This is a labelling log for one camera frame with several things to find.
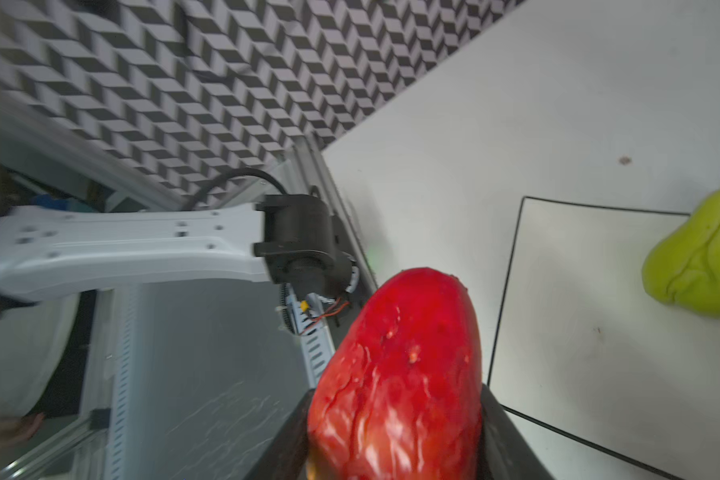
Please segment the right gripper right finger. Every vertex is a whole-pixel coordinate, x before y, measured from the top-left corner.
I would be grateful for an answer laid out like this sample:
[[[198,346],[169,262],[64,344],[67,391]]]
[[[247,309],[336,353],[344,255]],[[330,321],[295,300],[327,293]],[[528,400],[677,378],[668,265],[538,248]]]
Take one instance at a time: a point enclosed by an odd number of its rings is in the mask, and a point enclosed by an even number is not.
[[[553,480],[486,384],[481,385],[480,403],[476,478]]]

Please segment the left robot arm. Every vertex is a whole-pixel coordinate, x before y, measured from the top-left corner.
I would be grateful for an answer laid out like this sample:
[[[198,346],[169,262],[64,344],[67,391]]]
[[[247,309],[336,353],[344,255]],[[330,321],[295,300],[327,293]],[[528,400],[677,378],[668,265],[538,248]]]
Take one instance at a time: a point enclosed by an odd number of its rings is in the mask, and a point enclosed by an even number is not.
[[[254,205],[90,213],[0,198],[0,419],[38,407],[86,292],[225,279],[351,290],[354,266],[319,198],[278,191]]]

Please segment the green fake pear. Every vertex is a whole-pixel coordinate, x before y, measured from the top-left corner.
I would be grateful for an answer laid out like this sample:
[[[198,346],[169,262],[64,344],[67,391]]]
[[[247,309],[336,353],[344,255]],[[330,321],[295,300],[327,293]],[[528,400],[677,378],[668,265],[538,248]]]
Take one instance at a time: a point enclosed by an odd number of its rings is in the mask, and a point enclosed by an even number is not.
[[[650,251],[641,275],[654,300],[720,318],[720,190]]]

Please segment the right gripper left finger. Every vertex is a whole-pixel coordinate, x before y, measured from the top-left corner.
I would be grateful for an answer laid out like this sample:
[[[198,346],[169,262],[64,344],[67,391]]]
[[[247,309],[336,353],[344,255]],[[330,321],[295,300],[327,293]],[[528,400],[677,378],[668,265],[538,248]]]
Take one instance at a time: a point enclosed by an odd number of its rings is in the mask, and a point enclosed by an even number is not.
[[[244,480],[296,480],[309,453],[308,414],[315,390],[309,389],[278,430]]]

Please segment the red fake fruit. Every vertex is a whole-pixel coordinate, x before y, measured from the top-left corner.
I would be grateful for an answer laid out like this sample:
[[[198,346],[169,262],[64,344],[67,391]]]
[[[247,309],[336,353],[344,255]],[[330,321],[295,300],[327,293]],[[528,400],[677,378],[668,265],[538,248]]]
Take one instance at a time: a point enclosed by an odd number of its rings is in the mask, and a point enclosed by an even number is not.
[[[310,479],[472,479],[482,353],[466,287],[404,270],[368,300],[311,401]]]

